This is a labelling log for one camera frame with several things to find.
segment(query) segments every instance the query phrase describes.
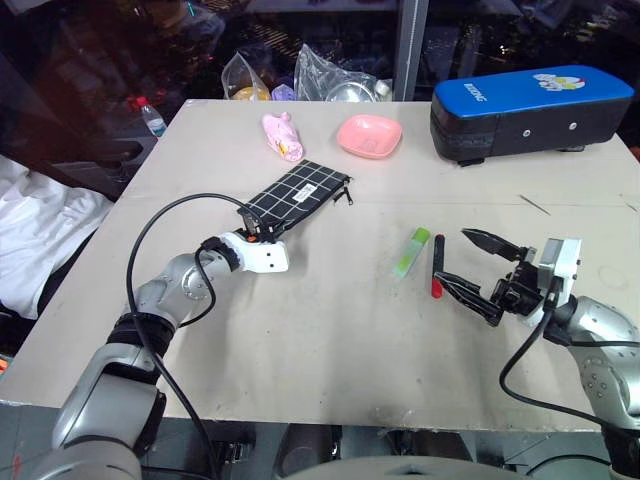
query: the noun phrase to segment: white sticker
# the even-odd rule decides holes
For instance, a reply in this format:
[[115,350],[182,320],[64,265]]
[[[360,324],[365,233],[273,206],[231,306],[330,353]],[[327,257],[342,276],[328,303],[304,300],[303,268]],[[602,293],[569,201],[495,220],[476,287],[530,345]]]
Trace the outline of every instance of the white sticker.
[[309,196],[318,189],[315,185],[307,183],[302,189],[293,196],[293,199],[300,203],[304,202]]

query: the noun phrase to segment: zipper pull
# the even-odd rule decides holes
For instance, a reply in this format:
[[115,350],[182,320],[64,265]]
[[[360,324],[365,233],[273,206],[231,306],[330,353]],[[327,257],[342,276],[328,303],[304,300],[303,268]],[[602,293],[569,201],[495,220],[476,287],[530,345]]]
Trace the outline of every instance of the zipper pull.
[[353,205],[353,198],[351,198],[351,194],[349,193],[349,188],[345,185],[341,192],[339,192],[335,197],[333,197],[333,203],[336,203],[343,196],[347,196],[347,200],[349,201],[349,205]]

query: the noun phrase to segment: clear plastic bag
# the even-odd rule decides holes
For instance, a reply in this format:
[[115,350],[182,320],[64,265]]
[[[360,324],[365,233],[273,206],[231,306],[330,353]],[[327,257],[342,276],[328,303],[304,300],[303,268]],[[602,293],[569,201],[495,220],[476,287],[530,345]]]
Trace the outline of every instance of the clear plastic bag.
[[[376,77],[343,70],[313,53],[306,44],[302,45],[298,54],[293,85],[298,100],[378,100],[375,93]],[[353,100],[342,98],[341,92],[346,92]]]
[[227,100],[271,100],[269,89],[239,53],[225,65],[221,80]]

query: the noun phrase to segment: blue box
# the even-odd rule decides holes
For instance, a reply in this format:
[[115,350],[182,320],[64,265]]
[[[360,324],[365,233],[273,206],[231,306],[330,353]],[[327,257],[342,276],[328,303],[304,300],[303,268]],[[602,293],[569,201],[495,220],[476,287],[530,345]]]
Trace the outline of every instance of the blue box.
[[485,157],[606,142],[633,98],[622,80],[584,65],[446,80],[433,94],[438,153],[461,165]]

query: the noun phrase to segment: table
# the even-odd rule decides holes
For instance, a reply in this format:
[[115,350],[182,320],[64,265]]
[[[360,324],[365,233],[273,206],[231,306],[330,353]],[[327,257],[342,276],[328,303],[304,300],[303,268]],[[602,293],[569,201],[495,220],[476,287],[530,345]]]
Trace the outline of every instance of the table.
[[[594,430],[580,419],[507,397],[498,373],[530,330],[498,328],[454,302],[434,300],[432,242],[409,275],[391,270],[417,226],[447,236],[445,267],[483,285],[513,268],[474,247],[463,227],[541,249],[548,237],[584,239],[574,293],[640,312],[638,164],[618,137],[582,153],[541,152],[467,168],[436,154],[428,103],[185,103],[69,273],[0,382],[0,399],[59,407],[107,338],[125,301],[129,249],[169,201],[201,191],[249,199],[291,164],[266,145],[260,117],[289,111],[307,158],[348,173],[354,205],[328,204],[283,240],[291,268],[215,283],[217,306],[180,330],[166,363],[205,418],[490,430]],[[399,121],[386,160],[335,142],[356,113]],[[542,212],[520,195],[542,206]],[[198,200],[163,218],[143,244],[134,284],[211,235],[240,226],[235,209]],[[166,415],[185,416],[169,389]],[[569,353],[534,346],[511,385],[590,410]]]

